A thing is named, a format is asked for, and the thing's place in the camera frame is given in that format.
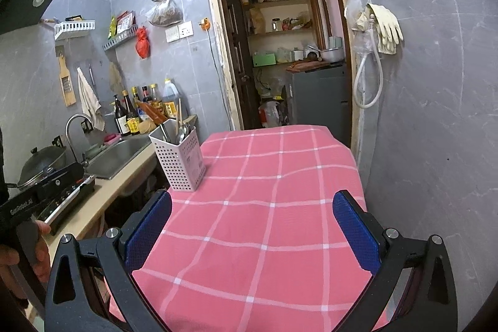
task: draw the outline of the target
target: glass jar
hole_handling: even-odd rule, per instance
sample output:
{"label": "glass jar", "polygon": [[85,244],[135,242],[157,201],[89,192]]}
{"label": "glass jar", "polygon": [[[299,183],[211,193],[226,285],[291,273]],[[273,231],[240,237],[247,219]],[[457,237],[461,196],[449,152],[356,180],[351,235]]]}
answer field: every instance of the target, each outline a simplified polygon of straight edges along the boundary
{"label": "glass jar", "polygon": [[281,32],[282,31],[282,20],[280,19],[272,19],[271,20],[271,31],[272,32]]}

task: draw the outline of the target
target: faucet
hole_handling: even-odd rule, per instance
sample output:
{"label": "faucet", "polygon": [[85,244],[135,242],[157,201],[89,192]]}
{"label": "faucet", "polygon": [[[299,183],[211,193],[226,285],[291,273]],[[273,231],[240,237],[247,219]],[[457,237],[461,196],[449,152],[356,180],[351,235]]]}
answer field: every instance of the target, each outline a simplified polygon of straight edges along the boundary
{"label": "faucet", "polygon": [[86,114],[83,114],[83,113],[77,113],[77,114],[75,114],[74,116],[72,116],[67,121],[67,124],[66,124],[66,138],[67,138],[67,142],[69,144],[69,148],[71,148],[71,152],[73,153],[73,156],[74,156],[74,159],[75,159],[76,162],[78,161],[78,158],[76,158],[76,154],[74,153],[74,149],[73,149],[73,144],[71,142],[71,137],[69,136],[69,126],[74,121],[74,119],[77,119],[78,117],[80,117],[80,118],[86,118],[88,121],[90,121],[90,123],[93,126],[93,122],[92,122],[92,119],[90,118],[90,116],[87,116]]}

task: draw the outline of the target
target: shower hose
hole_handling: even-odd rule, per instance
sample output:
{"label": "shower hose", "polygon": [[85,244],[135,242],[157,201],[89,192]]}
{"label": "shower hose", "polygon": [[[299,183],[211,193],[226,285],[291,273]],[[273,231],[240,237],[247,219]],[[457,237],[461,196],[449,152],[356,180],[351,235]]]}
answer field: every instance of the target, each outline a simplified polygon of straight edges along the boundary
{"label": "shower hose", "polygon": [[384,85],[384,72],[382,70],[382,65],[380,63],[380,57],[378,55],[377,45],[375,45],[374,30],[373,30],[374,29],[374,24],[373,24],[374,20],[369,19],[369,22],[370,22],[370,29],[368,30],[368,32],[370,34],[370,41],[372,42],[372,49],[373,49],[373,53],[375,55],[375,60],[377,61],[377,67],[378,67],[378,77],[379,77],[378,92],[377,92],[377,95],[375,95],[374,99],[368,104],[363,104],[363,101],[361,100],[363,98],[358,97],[359,78],[361,77],[361,75],[365,69],[365,62],[367,61],[367,57],[370,54],[370,53],[364,53],[362,56],[362,61],[358,67],[358,72],[356,73],[355,85],[353,88],[353,97],[355,99],[355,103],[361,109],[368,109],[377,103],[377,101],[380,98],[380,94],[382,93],[382,89],[383,89],[383,85]]}

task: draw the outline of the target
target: electrical cable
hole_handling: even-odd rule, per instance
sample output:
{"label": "electrical cable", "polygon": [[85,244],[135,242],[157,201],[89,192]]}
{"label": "electrical cable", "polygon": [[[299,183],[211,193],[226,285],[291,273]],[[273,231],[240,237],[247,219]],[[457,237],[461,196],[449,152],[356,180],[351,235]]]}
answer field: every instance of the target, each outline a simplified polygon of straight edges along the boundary
{"label": "electrical cable", "polygon": [[266,89],[267,91],[271,91],[271,88],[270,88],[270,85],[266,82],[261,82],[261,77],[263,75],[263,70],[262,68],[259,68],[257,71],[256,71],[256,76],[255,76],[255,79],[256,79],[256,82],[259,83],[264,89]]}
{"label": "electrical cable", "polygon": [[230,127],[230,131],[233,131],[232,120],[230,118],[230,114],[228,113],[227,104],[225,103],[225,97],[223,95],[224,91],[223,91],[223,85],[222,85],[221,79],[220,79],[220,72],[218,71],[218,67],[216,66],[215,53],[213,52],[213,45],[211,44],[211,36],[209,35],[209,29],[207,29],[206,32],[208,33],[209,49],[211,50],[211,57],[213,58],[213,64],[215,65],[216,76],[218,77],[218,84],[220,84],[220,94],[221,94],[221,100],[223,103],[223,108],[225,109],[225,113],[227,115],[228,126]]}

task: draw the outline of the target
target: light switch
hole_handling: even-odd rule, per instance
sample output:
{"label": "light switch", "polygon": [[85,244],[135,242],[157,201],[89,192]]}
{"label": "light switch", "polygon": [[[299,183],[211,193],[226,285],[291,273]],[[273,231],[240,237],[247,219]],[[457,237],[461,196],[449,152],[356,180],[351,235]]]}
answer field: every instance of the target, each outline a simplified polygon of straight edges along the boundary
{"label": "light switch", "polygon": [[178,26],[173,26],[166,29],[166,42],[171,43],[172,41],[180,39],[180,32],[178,31]]}
{"label": "light switch", "polygon": [[194,35],[194,29],[192,28],[192,22],[182,23],[178,25],[178,30],[180,32],[180,38],[189,37]]}

